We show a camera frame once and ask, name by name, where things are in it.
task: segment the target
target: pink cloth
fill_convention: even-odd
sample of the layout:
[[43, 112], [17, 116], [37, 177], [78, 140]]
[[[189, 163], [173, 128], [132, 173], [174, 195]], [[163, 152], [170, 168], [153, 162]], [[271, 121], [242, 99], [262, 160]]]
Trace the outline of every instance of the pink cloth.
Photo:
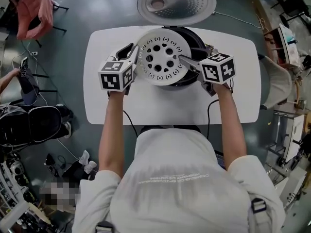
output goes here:
[[[38, 39], [53, 27], [53, 5], [51, 0], [11, 0], [18, 13], [17, 39]], [[31, 21], [39, 17], [41, 23], [28, 30]]]

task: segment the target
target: person's arm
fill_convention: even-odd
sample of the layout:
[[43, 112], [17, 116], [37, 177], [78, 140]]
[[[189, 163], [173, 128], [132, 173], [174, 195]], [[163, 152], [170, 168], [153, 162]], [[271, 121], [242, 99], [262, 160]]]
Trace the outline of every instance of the person's arm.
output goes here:
[[223, 152], [225, 168], [237, 158], [246, 155], [246, 143], [242, 125], [231, 91], [224, 85], [215, 84], [222, 118]]
[[8, 84], [11, 82], [13, 77], [17, 76], [19, 73], [20, 73], [20, 70], [18, 68], [14, 68], [7, 75], [5, 75], [3, 78], [0, 79], [0, 94], [8, 86]]
[[99, 171], [110, 170], [123, 176], [123, 98], [124, 92], [111, 92], [99, 145]]

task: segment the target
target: circular plate with holes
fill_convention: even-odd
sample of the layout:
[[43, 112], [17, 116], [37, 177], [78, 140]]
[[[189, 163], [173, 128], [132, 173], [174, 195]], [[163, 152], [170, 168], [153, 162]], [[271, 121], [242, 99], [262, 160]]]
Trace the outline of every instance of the circular plate with holes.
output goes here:
[[209, 17], [216, 0], [138, 0], [137, 9], [146, 20], [164, 26], [191, 25]]
[[138, 42], [139, 54], [135, 72], [154, 85], [170, 85], [185, 76], [188, 69], [178, 56], [191, 57], [186, 40], [169, 29], [148, 31]]

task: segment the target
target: white t-shirt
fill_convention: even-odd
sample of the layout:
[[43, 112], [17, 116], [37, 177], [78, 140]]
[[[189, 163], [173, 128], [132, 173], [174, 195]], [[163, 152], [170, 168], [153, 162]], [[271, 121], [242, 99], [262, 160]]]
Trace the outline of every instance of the white t-shirt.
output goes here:
[[102, 220], [121, 233], [247, 233], [249, 193], [266, 201], [273, 232], [285, 213], [256, 156], [236, 159], [228, 171], [200, 133], [153, 129], [137, 138], [123, 179], [109, 170], [80, 182], [73, 233], [94, 232]]

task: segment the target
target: white perforated disc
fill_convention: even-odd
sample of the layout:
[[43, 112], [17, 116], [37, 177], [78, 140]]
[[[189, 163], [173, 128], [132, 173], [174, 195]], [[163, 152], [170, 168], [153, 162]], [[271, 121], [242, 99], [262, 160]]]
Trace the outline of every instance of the white perforated disc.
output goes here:
[[170, 85], [185, 76], [188, 69], [179, 62], [178, 56], [191, 57], [186, 40], [169, 29], [154, 29], [138, 42], [139, 54], [136, 73], [154, 85]]
[[209, 17], [216, 0], [138, 0], [138, 12], [146, 20], [164, 26], [191, 25]]

